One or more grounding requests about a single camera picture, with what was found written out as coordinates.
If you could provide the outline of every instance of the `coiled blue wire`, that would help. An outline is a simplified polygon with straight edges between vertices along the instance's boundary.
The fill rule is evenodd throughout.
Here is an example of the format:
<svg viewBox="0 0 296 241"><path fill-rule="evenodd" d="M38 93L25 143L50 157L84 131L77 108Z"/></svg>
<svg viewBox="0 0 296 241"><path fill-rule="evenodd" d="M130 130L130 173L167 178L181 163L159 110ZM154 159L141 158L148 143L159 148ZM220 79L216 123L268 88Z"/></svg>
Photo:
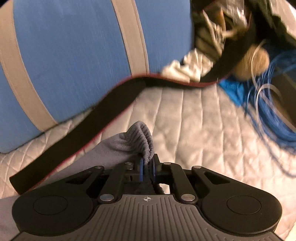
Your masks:
<svg viewBox="0 0 296 241"><path fill-rule="evenodd" d="M283 74L285 72L291 71L296 68L296 50L282 52L275 56L268 67L268 69L261 75L255 78L258 87L263 84L271 84L272 77ZM248 81L244 83L244 88L248 93L245 103L245 110L252 119L254 128L259 133L260 137L264 141L267 146L269 152L271 153L273 159L276 161L280 169L284 174L289 177L296 177L296 174L292 174L288 172L279 162L278 157L274 154L271 147L266 143L265 139L262 136L262 133L259 129L259 125L257 121L253 118L250 111L248 110L248 103L250 102L255 107L256 96L258 91L253 85L252 81ZM269 88L263 89L262 94L264 94L272 103L271 91ZM258 111L259 118L262 124L262 128L265 134L276 142L281 148L287 150L288 152L296 155L296 132L291 130L278 115L270 108L270 106L264 101L262 97L258 98Z"/></svg>

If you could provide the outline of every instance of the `round pad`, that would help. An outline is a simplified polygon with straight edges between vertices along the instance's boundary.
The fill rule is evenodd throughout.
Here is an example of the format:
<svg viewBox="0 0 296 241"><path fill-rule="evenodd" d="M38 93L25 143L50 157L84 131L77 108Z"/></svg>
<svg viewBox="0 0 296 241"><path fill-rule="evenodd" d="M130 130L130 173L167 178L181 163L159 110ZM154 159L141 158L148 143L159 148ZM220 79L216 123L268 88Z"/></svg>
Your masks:
<svg viewBox="0 0 296 241"><path fill-rule="evenodd" d="M229 198L227 206L235 213L249 215L258 212L261 208L261 203L254 197L239 195Z"/></svg>
<svg viewBox="0 0 296 241"><path fill-rule="evenodd" d="M271 194L241 183L213 186L201 211L215 227L234 235L273 231L281 218L281 205Z"/></svg>
<svg viewBox="0 0 296 241"><path fill-rule="evenodd" d="M93 210L91 198L71 185L38 188L20 196L12 207L20 231L39 236L70 232L83 225Z"/></svg>
<svg viewBox="0 0 296 241"><path fill-rule="evenodd" d="M33 208L36 212L43 215L54 215L64 211L67 208L67 199L61 196L45 196L36 200Z"/></svg>

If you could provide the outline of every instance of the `gray fabric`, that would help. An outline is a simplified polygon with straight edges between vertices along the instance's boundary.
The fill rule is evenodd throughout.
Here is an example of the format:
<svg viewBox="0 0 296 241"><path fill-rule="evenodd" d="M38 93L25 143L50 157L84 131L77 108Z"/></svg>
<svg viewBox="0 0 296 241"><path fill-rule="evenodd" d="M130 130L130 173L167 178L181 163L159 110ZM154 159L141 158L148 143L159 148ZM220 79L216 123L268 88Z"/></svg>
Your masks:
<svg viewBox="0 0 296 241"><path fill-rule="evenodd" d="M153 140L143 122L134 123L127 132L101 141L93 150L62 171L52 175L38 187L50 184L96 165L111 169L116 164L128 161L141 154L144 163L154 155ZM17 196L0 199L0 241L9 241L19 231L12 218L11 209Z"/></svg>

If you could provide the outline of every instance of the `blue fabric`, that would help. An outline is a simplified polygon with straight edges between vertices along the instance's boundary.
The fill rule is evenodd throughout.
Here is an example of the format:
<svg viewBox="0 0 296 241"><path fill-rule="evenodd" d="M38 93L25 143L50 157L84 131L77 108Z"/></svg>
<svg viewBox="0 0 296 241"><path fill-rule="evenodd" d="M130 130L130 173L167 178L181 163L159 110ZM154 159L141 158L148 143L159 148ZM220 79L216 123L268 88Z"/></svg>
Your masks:
<svg viewBox="0 0 296 241"><path fill-rule="evenodd" d="M192 48L188 0L136 0L150 72L182 60ZM14 0L18 45L28 75L58 122L95 105L130 68L110 0ZM0 152L40 131L16 101L0 71Z"/></svg>
<svg viewBox="0 0 296 241"><path fill-rule="evenodd" d="M5 75L0 65L0 80ZM0 81L0 152L9 152L40 134L15 98L8 82Z"/></svg>
<svg viewBox="0 0 296 241"><path fill-rule="evenodd" d="M135 0L144 33L150 72L160 72L193 47L189 0Z"/></svg>
<svg viewBox="0 0 296 241"><path fill-rule="evenodd" d="M229 77L219 83L219 86L226 92L236 106L241 106L246 97L246 91L242 82L235 81L234 77Z"/></svg>
<svg viewBox="0 0 296 241"><path fill-rule="evenodd" d="M130 68L110 0L15 0L30 79L58 122L97 103Z"/></svg>

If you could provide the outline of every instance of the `quilted mattress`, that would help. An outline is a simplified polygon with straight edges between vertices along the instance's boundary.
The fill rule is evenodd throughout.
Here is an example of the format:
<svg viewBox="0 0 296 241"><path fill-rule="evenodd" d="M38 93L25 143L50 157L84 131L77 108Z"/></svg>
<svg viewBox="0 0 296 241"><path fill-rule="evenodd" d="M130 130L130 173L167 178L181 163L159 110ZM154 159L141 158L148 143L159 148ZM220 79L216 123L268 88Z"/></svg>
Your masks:
<svg viewBox="0 0 296 241"><path fill-rule="evenodd" d="M16 195L9 177L65 136L89 111L15 151L0 154L0 197ZM73 163L101 140L125 132L136 121L149 127L161 162L175 162L188 169L202 165L273 194L283 207L276 233L283 239L288 236L296 221L296 178L280 171L243 108L236 107L218 86L202 90L146 89L87 149L56 171ZM269 144L285 169L296 173L296 157L272 142Z"/></svg>

